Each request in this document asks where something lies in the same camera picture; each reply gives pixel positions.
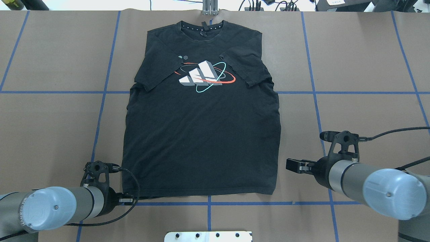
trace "printed logo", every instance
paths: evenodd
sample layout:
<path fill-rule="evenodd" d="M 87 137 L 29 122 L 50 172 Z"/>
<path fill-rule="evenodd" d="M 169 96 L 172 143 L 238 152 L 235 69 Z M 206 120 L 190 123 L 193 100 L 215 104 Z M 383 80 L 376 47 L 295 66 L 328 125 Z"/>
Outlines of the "printed logo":
<path fill-rule="evenodd" d="M 223 64 L 224 68 L 221 70 L 217 68 L 216 65 Z M 188 76 L 184 76 L 179 79 L 179 83 L 184 86 L 196 86 L 196 92 L 202 93 L 212 86 L 222 86 L 222 84 L 230 84 L 236 81 L 236 77 L 231 73 L 225 71 L 227 64 L 225 62 L 218 62 L 212 65 L 209 61 L 203 61 L 201 63 L 184 63 L 181 67 L 181 71 L 186 71 L 183 69 L 186 66 L 198 66 L 198 68 L 194 68 L 188 72 Z M 226 73 L 231 76 L 232 80 L 230 81 L 220 81 L 220 79 L 227 78 Z M 198 86 L 207 86 L 206 89 L 199 91 Z"/>

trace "light blue end cap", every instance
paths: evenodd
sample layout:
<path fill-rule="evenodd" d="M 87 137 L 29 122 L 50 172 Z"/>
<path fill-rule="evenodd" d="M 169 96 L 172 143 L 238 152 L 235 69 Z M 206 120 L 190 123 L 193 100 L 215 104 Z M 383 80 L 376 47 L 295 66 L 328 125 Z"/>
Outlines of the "light blue end cap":
<path fill-rule="evenodd" d="M 363 196 L 369 207 L 398 220 L 418 216 L 427 202 L 424 185 L 416 177 L 395 169 L 370 174 L 363 184 Z"/>
<path fill-rule="evenodd" d="M 53 230 L 65 225 L 76 211 L 76 198 L 64 187 L 52 186 L 31 194 L 24 203 L 22 215 L 34 230 Z"/>

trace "red orbit line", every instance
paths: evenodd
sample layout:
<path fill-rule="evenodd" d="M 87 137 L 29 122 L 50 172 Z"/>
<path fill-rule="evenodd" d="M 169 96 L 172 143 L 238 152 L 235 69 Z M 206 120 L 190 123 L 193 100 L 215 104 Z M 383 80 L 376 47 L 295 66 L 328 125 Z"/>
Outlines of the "red orbit line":
<path fill-rule="evenodd" d="M 191 62 L 187 62 L 187 63 L 184 63 L 184 64 L 196 64 L 196 65 L 197 65 L 197 63 L 191 63 Z M 213 66 L 213 68 L 215 68 L 215 69 L 217 69 L 217 70 L 222 71 L 220 68 L 217 68 L 217 67 L 215 67 L 215 66 Z M 209 83 L 224 83 L 224 84 L 229 84 L 229 83 L 233 83 L 233 82 L 235 82 L 235 81 L 236 81 L 236 77 L 235 77 L 235 76 L 233 76 L 233 74 L 229 73 L 228 71 L 224 71 L 224 72 L 226 72 L 226 73 L 230 74 L 230 75 L 233 77 L 233 80 L 231 80 L 231 81 L 209 81 L 209 80 L 200 79 L 200 78 L 196 78 L 196 79 L 199 79 L 199 80 L 202 80 L 202 81 L 205 81 L 205 82 L 209 82 Z"/>

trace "shirt sleeve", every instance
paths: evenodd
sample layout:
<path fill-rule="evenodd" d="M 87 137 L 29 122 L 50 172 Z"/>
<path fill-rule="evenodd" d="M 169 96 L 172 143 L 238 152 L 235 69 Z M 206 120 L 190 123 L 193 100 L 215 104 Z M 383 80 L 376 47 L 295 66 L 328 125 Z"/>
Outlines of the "shirt sleeve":
<path fill-rule="evenodd" d="M 272 77 L 261 60 L 261 36 L 260 32 L 245 43 L 234 46 L 223 52 L 221 59 L 252 87 Z"/>
<path fill-rule="evenodd" d="M 149 92 L 179 69 L 182 63 L 182 59 L 170 50 L 153 31 L 148 31 L 145 57 L 135 76 L 135 82 L 142 84 Z"/>

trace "blue tape line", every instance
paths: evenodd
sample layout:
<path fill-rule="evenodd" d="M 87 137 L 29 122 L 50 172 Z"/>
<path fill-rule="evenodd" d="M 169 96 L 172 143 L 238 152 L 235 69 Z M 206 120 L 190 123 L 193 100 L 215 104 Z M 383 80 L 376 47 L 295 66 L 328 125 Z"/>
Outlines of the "blue tape line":
<path fill-rule="evenodd" d="M 208 231 L 212 231 L 212 196 L 208 196 Z"/>
<path fill-rule="evenodd" d="M 120 23 L 120 16 L 121 16 L 121 11 L 118 11 L 117 24 L 115 26 L 114 40 L 112 41 L 111 55 L 109 57 L 109 65 L 107 67 L 106 81 L 104 83 L 103 97 L 101 99 L 100 112 L 98 113 L 97 129 L 95 130 L 94 144 L 92 146 L 91 162 L 94 162 L 94 157 L 95 157 L 95 147 L 97 146 L 98 133 L 100 131 L 101 116 L 103 114 L 104 101 L 106 100 L 106 93 L 107 93 L 108 84 L 109 84 L 109 75 L 111 73 L 112 59 L 114 57 L 115 41 L 116 41 L 116 38 L 117 38 L 118 25 Z"/>
<path fill-rule="evenodd" d="M 207 206 L 207 202 L 138 202 L 136 206 Z"/>
<path fill-rule="evenodd" d="M 303 12 L 300 12 L 300 14 L 301 14 L 301 22 L 302 22 L 302 25 L 303 25 L 304 44 L 306 46 L 307 63 L 309 65 L 310 82 L 312 84 L 313 102 L 315 104 L 316 120 L 318 121 L 318 130 L 321 133 L 323 129 L 321 128 L 321 119 L 319 118 L 318 101 L 316 99 L 315 82 L 313 80 L 312 65 L 311 65 L 311 62 L 310 62 L 310 54 L 309 54 L 309 44 L 307 42 L 306 24 L 304 22 L 304 14 L 303 14 Z M 324 147 L 324 142 L 322 140 L 321 140 L 321 148 L 322 148 L 322 151 L 323 151 L 324 156 L 325 156 L 326 155 L 326 149 Z M 336 239 L 336 242 L 339 242 L 338 226 L 337 226 L 337 223 L 336 223 L 335 206 L 333 204 L 333 197 L 332 197 L 332 192 L 330 191 L 330 189 L 329 189 L 329 198 L 330 198 L 330 208 L 331 208 L 331 211 L 332 211 L 332 220 L 333 220 L 333 229 L 334 229 L 334 232 L 335 232 L 335 239 Z"/>
<path fill-rule="evenodd" d="M 22 23 L 22 26 L 21 26 L 21 31 L 18 34 L 18 38 L 16 39 L 15 46 L 13 47 L 12 54 L 10 55 L 9 62 L 7 63 L 7 67 L 6 67 L 6 70 L 4 72 L 3 79 L 0 83 L 0 91 L 3 89 L 3 85 L 4 85 L 4 82 L 6 81 L 7 73 L 9 72 L 10 65 L 12 64 L 12 59 L 15 55 L 16 48 L 18 47 L 19 40 L 21 39 L 22 32 L 24 31 L 24 27 L 25 27 L 25 24 L 27 23 L 27 19 L 28 19 L 29 14 L 30 14 L 30 11 L 27 11 L 27 14 L 25 15 L 24 22 Z"/>
<path fill-rule="evenodd" d="M 0 91 L 4 94 L 130 94 L 130 91 Z M 417 92 L 356 92 L 356 91 L 277 91 L 278 94 L 400 94 L 416 95 Z M 428 95 L 430 92 L 418 92 Z"/>
<path fill-rule="evenodd" d="M 130 94 L 130 91 L 0 91 L 10 94 Z"/>
<path fill-rule="evenodd" d="M 333 202 L 334 205 L 361 205 L 361 203 L 356 201 L 340 201 L 340 202 Z"/>
<path fill-rule="evenodd" d="M 311 91 L 277 91 L 278 94 L 313 94 Z"/>
<path fill-rule="evenodd" d="M 316 202 L 138 202 L 136 206 L 309 206 L 309 205 L 360 205 L 355 201 L 316 201 Z M 211 214 L 208 209 L 208 229 L 211 229 Z"/>
<path fill-rule="evenodd" d="M 429 122 L 427 120 L 426 112 L 424 111 L 424 107 L 423 107 L 423 104 L 421 102 L 420 95 L 418 93 L 417 85 L 415 84 L 415 80 L 414 80 L 414 77 L 412 75 L 411 68 L 409 67 L 408 58 L 406 58 L 405 50 L 403 49 L 403 44 L 402 44 L 402 41 L 400 40 L 399 30 L 397 29 L 396 18 L 394 17 L 394 12 L 393 11 L 391 11 L 391 17 L 393 18 L 394 29 L 396 30 L 396 35 L 397 35 L 397 40 L 399 41 L 400 50 L 402 51 L 402 55 L 403 55 L 403 58 L 404 58 L 405 63 L 406 63 L 406 68 L 408 69 L 409 77 L 411 78 L 412 86 L 414 87 L 415 94 L 417 95 L 418 103 L 420 105 L 421 112 L 422 112 L 423 117 L 424 117 L 424 121 L 425 121 L 426 125 L 429 126 Z"/>
<path fill-rule="evenodd" d="M 335 229 L 335 240 L 339 242 L 338 223 L 336 222 L 335 203 L 333 202 L 332 191 L 329 190 L 330 210 L 332 211 L 333 228 Z"/>
<path fill-rule="evenodd" d="M 278 94 L 413 94 L 416 92 L 368 92 L 368 91 L 277 91 Z"/>
<path fill-rule="evenodd" d="M 76 236 L 76 242 L 80 241 L 81 232 L 82 232 L 82 227 L 78 227 L 78 235 Z"/>

